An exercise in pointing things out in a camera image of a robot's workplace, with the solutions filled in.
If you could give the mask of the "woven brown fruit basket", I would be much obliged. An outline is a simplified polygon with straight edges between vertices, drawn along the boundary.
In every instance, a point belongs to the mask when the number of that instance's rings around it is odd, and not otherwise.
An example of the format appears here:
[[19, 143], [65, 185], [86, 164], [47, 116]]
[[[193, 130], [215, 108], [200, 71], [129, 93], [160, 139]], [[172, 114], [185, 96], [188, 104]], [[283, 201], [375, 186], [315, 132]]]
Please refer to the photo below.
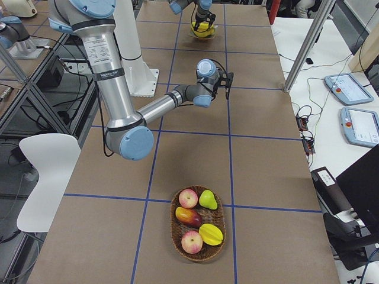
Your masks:
[[[226, 225], [221, 199], [214, 193], [214, 200], [217, 204], [216, 209], [210, 209], [196, 204], [196, 206], [191, 209], [184, 208], [180, 210], [180, 217], [177, 218], [176, 209], [181, 206], [179, 195], [180, 193], [177, 192], [171, 202], [172, 243], [182, 257], [193, 262], [207, 262], [220, 253], [224, 245], [224, 239], [226, 238]], [[217, 227], [222, 233], [223, 239], [219, 243], [203, 243], [202, 249], [197, 253], [187, 253], [181, 245], [182, 237], [189, 231], [198, 231], [204, 224], [211, 224]]]

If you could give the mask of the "grey square plate orange rim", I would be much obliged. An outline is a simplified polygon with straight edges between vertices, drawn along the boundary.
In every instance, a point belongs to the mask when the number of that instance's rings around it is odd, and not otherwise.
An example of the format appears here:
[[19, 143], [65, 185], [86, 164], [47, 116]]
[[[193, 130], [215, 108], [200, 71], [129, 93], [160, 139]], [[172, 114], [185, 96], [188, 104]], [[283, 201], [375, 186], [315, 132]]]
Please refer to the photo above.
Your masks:
[[216, 36], [217, 27], [217, 25], [209, 25], [207, 22], [202, 22], [196, 31], [191, 26], [189, 36], [200, 40], [211, 40]]

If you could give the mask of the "far red apple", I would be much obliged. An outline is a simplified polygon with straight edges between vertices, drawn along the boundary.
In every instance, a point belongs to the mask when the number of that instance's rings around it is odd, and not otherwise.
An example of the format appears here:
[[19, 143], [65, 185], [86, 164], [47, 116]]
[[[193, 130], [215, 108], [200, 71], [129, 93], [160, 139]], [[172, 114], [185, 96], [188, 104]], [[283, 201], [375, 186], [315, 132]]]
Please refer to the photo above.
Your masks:
[[198, 203], [198, 196], [192, 189], [184, 189], [180, 192], [178, 200], [183, 208], [191, 209]]

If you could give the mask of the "green pear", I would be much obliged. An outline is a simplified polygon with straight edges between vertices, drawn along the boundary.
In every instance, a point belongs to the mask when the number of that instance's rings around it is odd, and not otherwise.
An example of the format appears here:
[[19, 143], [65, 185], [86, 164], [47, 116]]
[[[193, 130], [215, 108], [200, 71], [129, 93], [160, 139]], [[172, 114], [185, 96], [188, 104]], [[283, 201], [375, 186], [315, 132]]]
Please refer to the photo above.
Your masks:
[[199, 204], [204, 208], [208, 208], [211, 210], [216, 210], [218, 208], [217, 201], [211, 190], [208, 190], [208, 189], [204, 190], [201, 193], [198, 201], [199, 201]]

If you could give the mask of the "red yellow mango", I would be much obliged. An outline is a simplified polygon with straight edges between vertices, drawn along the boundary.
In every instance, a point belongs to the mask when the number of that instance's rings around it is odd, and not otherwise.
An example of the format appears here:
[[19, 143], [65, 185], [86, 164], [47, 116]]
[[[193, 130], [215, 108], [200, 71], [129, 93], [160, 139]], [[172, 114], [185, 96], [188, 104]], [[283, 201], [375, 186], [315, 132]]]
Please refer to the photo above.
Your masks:
[[175, 210], [175, 216], [179, 222], [192, 228], [200, 228], [203, 224], [201, 215], [193, 209], [179, 206]]

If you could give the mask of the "yellow star fruit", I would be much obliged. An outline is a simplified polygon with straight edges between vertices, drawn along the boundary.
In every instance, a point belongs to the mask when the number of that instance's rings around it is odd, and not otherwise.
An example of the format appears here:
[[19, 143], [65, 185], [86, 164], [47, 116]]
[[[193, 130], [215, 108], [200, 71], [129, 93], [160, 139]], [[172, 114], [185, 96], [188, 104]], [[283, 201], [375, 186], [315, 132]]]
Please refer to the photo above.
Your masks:
[[203, 224], [198, 232], [203, 242], [211, 246], [217, 246], [224, 240], [222, 231], [213, 224]]

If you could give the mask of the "near red apple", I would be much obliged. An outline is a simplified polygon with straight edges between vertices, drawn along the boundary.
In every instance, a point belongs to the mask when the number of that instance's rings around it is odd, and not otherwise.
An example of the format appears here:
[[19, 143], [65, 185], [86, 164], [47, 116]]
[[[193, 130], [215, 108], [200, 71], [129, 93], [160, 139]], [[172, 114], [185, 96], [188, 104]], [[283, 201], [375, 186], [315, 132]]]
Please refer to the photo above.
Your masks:
[[186, 253], [196, 254], [203, 247], [203, 239], [197, 231], [189, 231], [182, 236], [181, 246]]

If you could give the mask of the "orange circuit board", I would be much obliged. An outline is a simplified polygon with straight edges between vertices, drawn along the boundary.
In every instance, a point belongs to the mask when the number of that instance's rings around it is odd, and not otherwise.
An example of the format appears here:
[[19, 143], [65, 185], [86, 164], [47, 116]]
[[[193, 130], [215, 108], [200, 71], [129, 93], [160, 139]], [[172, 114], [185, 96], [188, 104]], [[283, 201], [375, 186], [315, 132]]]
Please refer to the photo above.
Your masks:
[[306, 130], [308, 130], [307, 119], [306, 118], [296, 116], [296, 122], [297, 122], [298, 129], [300, 131], [306, 131]]

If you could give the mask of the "white chair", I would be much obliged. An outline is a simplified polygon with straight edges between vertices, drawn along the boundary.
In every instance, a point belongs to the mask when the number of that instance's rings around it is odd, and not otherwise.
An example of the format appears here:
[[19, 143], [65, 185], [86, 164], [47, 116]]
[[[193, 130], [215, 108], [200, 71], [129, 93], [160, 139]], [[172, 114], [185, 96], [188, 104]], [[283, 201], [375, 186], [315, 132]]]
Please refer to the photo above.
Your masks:
[[61, 133], [27, 137], [20, 141], [19, 147], [38, 172], [38, 181], [18, 215], [17, 228], [24, 233], [46, 233], [81, 149], [75, 137]]

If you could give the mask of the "red cylinder object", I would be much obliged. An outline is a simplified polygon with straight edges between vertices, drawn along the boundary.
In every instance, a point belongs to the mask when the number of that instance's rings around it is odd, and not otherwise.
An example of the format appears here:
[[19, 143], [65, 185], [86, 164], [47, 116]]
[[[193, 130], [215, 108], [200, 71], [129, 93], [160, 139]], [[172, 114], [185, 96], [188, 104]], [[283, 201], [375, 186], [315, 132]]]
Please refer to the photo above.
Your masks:
[[281, 0], [272, 0], [271, 2], [271, 8], [269, 10], [268, 18], [269, 23], [272, 25], [275, 22], [276, 16], [278, 14], [278, 11], [280, 9]]

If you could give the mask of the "far blue teach pendant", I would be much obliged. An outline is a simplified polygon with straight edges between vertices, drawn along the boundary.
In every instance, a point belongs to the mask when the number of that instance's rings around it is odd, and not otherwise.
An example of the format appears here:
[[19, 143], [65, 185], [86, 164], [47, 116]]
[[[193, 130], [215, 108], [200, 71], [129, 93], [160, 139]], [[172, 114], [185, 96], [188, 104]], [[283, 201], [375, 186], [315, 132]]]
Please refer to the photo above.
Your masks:
[[325, 84], [344, 105], [358, 105], [372, 102], [374, 97], [350, 74], [329, 75]]

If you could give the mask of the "blue teach pendant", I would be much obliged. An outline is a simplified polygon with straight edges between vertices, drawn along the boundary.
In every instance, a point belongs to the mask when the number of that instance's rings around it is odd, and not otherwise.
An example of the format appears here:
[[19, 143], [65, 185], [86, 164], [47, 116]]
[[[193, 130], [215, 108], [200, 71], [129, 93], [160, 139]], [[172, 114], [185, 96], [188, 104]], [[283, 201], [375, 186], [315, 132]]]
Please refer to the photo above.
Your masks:
[[373, 148], [378, 144], [378, 114], [374, 111], [343, 107], [342, 131], [348, 143]]
[[372, 102], [374, 97], [350, 74], [329, 75], [325, 84], [344, 105], [358, 105]]

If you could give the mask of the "near blue teach pendant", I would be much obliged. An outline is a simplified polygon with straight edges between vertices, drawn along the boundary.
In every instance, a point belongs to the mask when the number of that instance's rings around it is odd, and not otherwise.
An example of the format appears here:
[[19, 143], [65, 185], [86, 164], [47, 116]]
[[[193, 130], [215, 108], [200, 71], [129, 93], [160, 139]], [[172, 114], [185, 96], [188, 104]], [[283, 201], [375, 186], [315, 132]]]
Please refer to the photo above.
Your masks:
[[348, 143], [373, 148], [378, 144], [378, 114], [374, 111], [343, 107], [342, 131]]

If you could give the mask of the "black monitor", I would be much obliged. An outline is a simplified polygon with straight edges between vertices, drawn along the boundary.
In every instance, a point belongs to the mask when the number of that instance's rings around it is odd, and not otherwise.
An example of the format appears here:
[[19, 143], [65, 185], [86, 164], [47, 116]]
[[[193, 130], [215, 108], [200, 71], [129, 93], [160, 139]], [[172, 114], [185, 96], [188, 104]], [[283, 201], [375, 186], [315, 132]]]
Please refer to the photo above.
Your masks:
[[373, 147], [337, 178], [358, 217], [372, 233], [378, 232], [378, 146]]

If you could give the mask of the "aluminium frame post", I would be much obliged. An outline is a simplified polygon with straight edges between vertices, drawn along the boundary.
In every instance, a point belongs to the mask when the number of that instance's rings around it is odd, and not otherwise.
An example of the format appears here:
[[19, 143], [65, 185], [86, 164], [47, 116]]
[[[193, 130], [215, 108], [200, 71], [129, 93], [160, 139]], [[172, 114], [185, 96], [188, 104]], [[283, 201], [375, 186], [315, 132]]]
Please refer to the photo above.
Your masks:
[[293, 87], [293, 84], [296, 81], [305, 60], [307, 56], [309, 55], [311, 48], [315, 44], [316, 38], [320, 34], [321, 29], [323, 28], [323, 25], [328, 15], [330, 14], [335, 2], [336, 2], [335, 0], [327, 0], [327, 1], [322, 1], [322, 3], [320, 4], [319, 10], [312, 21], [312, 24], [308, 30], [308, 33], [301, 45], [298, 55], [287, 76], [287, 79], [282, 89], [284, 92], [289, 93], [291, 88]]

